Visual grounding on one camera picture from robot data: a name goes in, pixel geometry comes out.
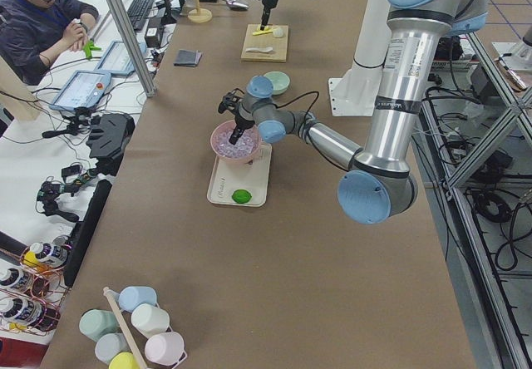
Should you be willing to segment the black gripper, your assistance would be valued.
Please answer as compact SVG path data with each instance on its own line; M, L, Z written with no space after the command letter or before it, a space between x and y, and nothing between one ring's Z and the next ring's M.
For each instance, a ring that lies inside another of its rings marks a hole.
M231 145L236 145L243 133L253 127L253 121L244 118L238 111L234 114L234 120L235 128L229 137L229 143Z
M269 16L272 10L273 9L270 6L264 6L263 14L261 17L260 28L259 28L260 31L263 31L266 28L266 26L268 26Z

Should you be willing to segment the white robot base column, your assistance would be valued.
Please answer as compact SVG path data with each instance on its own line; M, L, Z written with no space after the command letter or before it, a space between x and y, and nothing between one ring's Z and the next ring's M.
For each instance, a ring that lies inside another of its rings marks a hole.
M343 77L328 80L334 116L372 115L391 39L389 10L387 0L367 0L352 67Z

